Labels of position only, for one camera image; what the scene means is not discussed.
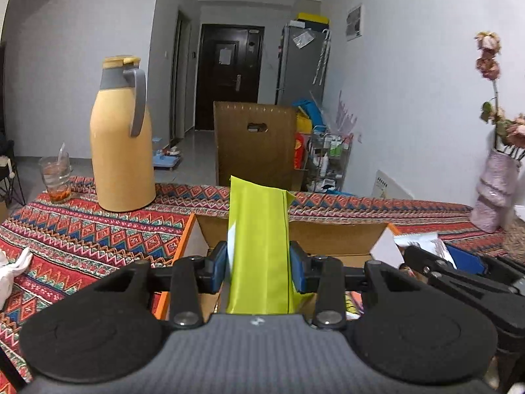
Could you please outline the black folding chair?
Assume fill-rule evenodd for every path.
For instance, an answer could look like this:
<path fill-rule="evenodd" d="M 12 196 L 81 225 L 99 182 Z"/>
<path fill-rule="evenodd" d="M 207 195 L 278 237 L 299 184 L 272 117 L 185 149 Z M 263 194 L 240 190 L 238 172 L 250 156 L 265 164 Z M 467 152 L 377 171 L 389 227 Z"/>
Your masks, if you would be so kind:
<path fill-rule="evenodd" d="M 8 141 L 1 134 L 1 200 L 7 206 L 16 203 L 21 207 L 26 205 L 26 199 L 20 182 L 14 155 L 14 141 Z"/>

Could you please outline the pink ceramic vase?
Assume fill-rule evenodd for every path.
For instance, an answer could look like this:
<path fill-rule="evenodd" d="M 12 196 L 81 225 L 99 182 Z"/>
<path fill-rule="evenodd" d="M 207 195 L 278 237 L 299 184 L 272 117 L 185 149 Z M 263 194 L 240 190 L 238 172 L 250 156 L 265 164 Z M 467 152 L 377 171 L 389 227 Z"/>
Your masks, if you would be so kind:
<path fill-rule="evenodd" d="M 487 157 L 476 191 L 478 197 L 470 221 L 479 230 L 494 233 L 511 206 L 521 163 L 494 148 Z"/>

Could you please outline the grey refrigerator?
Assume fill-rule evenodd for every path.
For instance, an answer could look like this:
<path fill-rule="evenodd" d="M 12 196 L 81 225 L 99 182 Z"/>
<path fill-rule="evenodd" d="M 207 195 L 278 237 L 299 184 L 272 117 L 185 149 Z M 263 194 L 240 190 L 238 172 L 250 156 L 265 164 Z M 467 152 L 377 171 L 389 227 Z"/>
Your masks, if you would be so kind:
<path fill-rule="evenodd" d="M 299 100 L 321 103 L 329 55 L 329 32 L 293 25 L 283 27 L 275 103 L 292 106 Z"/>

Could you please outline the red gift bag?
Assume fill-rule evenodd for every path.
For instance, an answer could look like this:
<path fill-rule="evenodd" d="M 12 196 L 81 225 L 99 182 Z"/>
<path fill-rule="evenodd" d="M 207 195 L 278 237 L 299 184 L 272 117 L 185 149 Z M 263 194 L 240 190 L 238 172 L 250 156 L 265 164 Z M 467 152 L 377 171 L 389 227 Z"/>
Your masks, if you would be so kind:
<path fill-rule="evenodd" d="M 304 167 L 305 144 L 304 136 L 301 133 L 295 133 L 295 151 L 294 151 L 294 169 L 301 170 Z"/>

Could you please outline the white crumpled cloth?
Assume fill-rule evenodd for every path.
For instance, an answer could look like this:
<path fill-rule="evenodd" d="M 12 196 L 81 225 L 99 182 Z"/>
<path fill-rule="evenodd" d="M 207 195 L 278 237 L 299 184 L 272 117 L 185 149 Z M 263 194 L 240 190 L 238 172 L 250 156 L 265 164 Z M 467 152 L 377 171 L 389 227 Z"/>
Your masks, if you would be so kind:
<path fill-rule="evenodd" d="M 7 255 L 5 252 L 1 252 L 1 261 L 0 261 L 0 309 L 5 305 L 5 302 L 10 297 L 14 278 L 20 276 L 24 273 L 33 258 L 33 253 L 28 247 L 25 247 L 18 259 L 12 263 L 8 261 Z"/>

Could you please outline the yellow thermos jug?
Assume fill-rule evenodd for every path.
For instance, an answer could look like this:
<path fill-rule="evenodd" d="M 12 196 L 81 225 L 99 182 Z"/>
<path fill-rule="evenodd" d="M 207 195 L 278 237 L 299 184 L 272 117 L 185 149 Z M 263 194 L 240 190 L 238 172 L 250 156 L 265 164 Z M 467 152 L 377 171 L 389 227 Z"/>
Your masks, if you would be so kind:
<path fill-rule="evenodd" d="M 156 197 L 147 79 L 140 58 L 108 57 L 90 118 L 92 165 L 99 206 L 131 212 Z"/>

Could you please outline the yellow box on fridge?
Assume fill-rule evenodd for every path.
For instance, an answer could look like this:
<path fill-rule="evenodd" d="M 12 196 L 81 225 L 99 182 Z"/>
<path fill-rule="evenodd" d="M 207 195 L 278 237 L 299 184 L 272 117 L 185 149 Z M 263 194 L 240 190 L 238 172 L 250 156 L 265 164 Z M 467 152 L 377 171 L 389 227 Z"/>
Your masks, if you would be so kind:
<path fill-rule="evenodd" d="M 325 25 L 329 24 L 328 17 L 307 12 L 298 12 L 296 19 L 304 22 L 314 22 Z"/>

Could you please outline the patterned red tablecloth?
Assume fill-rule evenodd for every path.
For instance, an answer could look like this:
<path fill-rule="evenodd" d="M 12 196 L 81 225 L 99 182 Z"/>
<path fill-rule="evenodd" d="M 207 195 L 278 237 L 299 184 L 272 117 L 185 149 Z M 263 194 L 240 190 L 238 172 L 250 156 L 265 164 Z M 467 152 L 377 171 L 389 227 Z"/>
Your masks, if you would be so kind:
<path fill-rule="evenodd" d="M 1 226 L 1 249 L 14 259 L 24 248 L 34 255 L 14 282 L 1 313 L 1 347 L 16 369 L 29 375 L 18 345 L 22 324 L 36 312 L 123 265 L 148 259 L 161 267 L 182 254 L 183 233 L 193 214 L 227 218 L 224 187 L 160 184 L 152 205 L 139 211 L 102 210 L 94 181 L 76 177 L 74 196 L 58 205 L 46 194 L 16 210 Z M 439 233 L 452 246 L 498 256 L 501 233 L 484 234 L 468 220 L 465 205 L 299 192 L 289 214 L 322 227 L 387 222 L 401 233 Z"/>

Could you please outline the dried pink roses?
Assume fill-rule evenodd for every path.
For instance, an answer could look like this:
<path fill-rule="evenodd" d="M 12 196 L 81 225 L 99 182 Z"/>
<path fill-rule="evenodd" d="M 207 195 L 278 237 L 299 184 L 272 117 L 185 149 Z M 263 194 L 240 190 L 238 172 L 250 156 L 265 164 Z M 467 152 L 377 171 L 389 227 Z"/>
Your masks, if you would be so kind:
<path fill-rule="evenodd" d="M 524 160 L 524 114 L 508 118 L 500 103 L 498 81 L 501 66 L 498 57 L 502 50 L 501 39 L 496 32 L 480 31 L 474 40 L 479 51 L 475 69 L 490 82 L 493 92 L 493 96 L 481 105 L 480 119 L 494 127 L 492 148 L 521 162 Z"/>

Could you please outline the glass cup with drink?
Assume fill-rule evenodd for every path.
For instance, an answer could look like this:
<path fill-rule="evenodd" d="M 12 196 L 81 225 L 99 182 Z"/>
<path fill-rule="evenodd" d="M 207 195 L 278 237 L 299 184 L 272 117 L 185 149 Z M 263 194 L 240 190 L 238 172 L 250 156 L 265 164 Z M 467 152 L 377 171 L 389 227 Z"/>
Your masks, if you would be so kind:
<path fill-rule="evenodd" d="M 69 153 L 66 144 L 62 143 L 56 156 L 40 158 L 40 174 L 49 199 L 53 203 L 63 203 L 70 199 L 71 172 Z"/>

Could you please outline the white snack packet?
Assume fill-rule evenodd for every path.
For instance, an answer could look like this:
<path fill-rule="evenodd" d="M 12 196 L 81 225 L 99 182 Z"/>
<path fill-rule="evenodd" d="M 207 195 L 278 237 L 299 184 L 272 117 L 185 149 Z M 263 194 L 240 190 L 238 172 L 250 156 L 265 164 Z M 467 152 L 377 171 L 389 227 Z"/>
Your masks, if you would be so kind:
<path fill-rule="evenodd" d="M 454 268 L 456 268 L 454 259 L 445 243 L 439 238 L 437 232 L 396 235 L 394 237 L 394 242 L 400 248 L 418 246 L 426 252 L 439 256 L 440 259 L 449 262 Z"/>

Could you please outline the red cardboard snack box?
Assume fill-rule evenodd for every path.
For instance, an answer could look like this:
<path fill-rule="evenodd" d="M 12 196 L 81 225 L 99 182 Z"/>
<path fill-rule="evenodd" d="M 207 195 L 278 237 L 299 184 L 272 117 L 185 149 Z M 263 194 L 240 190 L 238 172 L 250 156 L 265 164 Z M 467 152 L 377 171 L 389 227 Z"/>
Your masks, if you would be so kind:
<path fill-rule="evenodd" d="M 221 241 L 227 242 L 229 221 L 226 218 L 196 215 L 188 219 L 175 259 L 205 257 Z M 346 267 L 361 268 L 368 260 L 384 261 L 394 268 L 400 267 L 403 258 L 394 237 L 400 231 L 391 223 L 326 224 L 316 222 L 289 222 L 289 240 L 299 243 L 308 255 L 326 255 L 340 260 Z M 220 291 L 203 295 L 201 307 L 208 317 L 215 307 L 226 312 L 230 293 L 229 259 Z M 307 311 L 312 306 L 312 295 L 302 295 L 295 290 L 295 312 Z"/>

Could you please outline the dark entrance door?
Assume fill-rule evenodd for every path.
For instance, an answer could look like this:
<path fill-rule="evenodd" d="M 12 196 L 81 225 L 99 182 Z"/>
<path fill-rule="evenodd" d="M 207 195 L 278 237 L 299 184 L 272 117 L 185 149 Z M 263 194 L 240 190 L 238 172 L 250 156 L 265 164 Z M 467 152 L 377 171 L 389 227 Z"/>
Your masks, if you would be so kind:
<path fill-rule="evenodd" d="M 256 102 L 264 28 L 205 24 L 201 28 L 195 99 L 195 129 L 215 129 L 214 103 Z"/>

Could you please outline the white wall panel box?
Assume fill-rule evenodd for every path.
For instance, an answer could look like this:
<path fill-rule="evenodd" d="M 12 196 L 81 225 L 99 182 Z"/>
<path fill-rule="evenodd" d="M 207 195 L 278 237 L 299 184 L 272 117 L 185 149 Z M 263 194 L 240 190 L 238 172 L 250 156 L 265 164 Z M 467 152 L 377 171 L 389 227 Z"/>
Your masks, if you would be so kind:
<path fill-rule="evenodd" d="M 351 41 L 363 35 L 364 6 L 357 5 L 350 9 L 346 17 L 345 36 Z"/>

